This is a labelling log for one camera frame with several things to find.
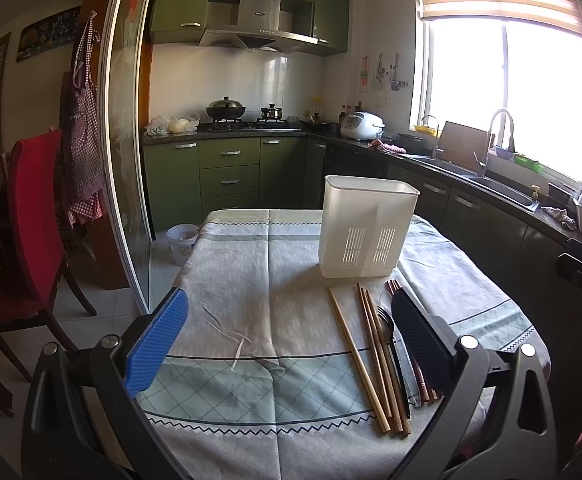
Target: white bucket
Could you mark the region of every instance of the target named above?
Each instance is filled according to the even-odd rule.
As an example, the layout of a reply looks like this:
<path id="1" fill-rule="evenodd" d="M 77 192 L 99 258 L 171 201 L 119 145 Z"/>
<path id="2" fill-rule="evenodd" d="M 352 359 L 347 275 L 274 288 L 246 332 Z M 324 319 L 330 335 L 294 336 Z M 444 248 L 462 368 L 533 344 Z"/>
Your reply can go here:
<path id="1" fill-rule="evenodd" d="M 193 224 L 180 224 L 167 231 L 169 248 L 175 263 L 184 265 L 193 250 L 193 244 L 197 240 L 197 226 Z"/>
<path id="2" fill-rule="evenodd" d="M 398 180 L 325 177 L 318 260 L 325 278 L 388 276 L 420 191 Z"/>

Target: metal screw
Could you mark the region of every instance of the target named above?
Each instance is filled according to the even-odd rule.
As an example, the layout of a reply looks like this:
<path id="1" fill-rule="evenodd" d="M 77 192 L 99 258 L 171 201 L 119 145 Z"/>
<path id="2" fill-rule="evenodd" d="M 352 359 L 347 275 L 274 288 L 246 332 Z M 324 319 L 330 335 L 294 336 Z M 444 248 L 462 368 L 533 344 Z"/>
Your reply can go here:
<path id="1" fill-rule="evenodd" d="M 118 343 L 120 343 L 120 338 L 115 334 L 105 335 L 102 338 L 102 341 L 100 341 L 100 344 L 104 348 L 108 348 L 109 350 L 115 348 L 118 345 Z"/>
<path id="2" fill-rule="evenodd" d="M 520 351 L 527 357 L 533 357 L 536 355 L 536 349 L 529 343 L 524 343 L 524 345 L 520 347 Z"/>
<path id="3" fill-rule="evenodd" d="M 472 335 L 463 335 L 460 338 L 460 344 L 469 350 L 473 350 L 474 348 L 478 348 L 478 339 Z"/>
<path id="4" fill-rule="evenodd" d="M 57 345 L 55 343 L 47 343 L 42 348 L 42 352 L 44 352 L 44 355 L 53 355 L 57 352 Z"/>

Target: blue gripper pad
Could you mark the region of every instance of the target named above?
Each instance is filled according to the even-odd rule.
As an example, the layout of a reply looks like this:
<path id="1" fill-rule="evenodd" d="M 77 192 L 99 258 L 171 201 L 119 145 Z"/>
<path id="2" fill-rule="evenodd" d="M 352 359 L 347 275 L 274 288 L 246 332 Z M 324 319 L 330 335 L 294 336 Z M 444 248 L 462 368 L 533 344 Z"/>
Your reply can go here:
<path id="1" fill-rule="evenodd" d="M 124 387 L 134 399 L 153 382 L 167 352 L 189 315 L 189 298 L 173 287 L 156 308 L 153 319 L 126 355 Z"/>
<path id="2" fill-rule="evenodd" d="M 441 317 L 416 305 L 402 288 L 393 295 L 391 314 L 427 384 L 448 394 L 456 381 L 456 334 Z"/>

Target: tiled backsplash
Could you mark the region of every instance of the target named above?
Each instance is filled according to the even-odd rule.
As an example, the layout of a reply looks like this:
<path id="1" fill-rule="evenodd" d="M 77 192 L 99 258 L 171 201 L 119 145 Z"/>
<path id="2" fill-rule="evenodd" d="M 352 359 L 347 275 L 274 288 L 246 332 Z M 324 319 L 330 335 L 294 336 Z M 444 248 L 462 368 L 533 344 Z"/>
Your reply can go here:
<path id="1" fill-rule="evenodd" d="M 150 117 L 198 114 L 210 121 L 206 108 L 229 96 L 246 107 L 243 120 L 260 117 L 260 108 L 274 103 L 284 117 L 301 116 L 322 91 L 323 59 L 296 52 L 157 44 L 151 65 Z"/>

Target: upper cabinet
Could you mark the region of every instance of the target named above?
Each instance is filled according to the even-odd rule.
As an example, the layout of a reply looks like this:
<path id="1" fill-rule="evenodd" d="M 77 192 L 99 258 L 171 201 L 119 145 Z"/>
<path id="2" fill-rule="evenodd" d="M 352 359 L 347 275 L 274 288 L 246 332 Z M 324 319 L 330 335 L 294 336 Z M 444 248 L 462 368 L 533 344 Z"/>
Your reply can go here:
<path id="1" fill-rule="evenodd" d="M 240 2 L 241 0 L 155 0 L 151 16 L 151 41 L 199 43 L 205 34 L 205 28 L 214 31 L 224 30 L 223 26 L 237 28 L 238 17 L 244 10 L 241 10 Z M 303 46 L 300 52 L 319 56 L 346 52 L 349 43 L 349 0 L 279 0 L 278 27 L 281 32 L 311 36 L 319 40 L 317 46 Z M 205 35 L 202 44 L 210 44 L 208 37 L 209 34 Z"/>

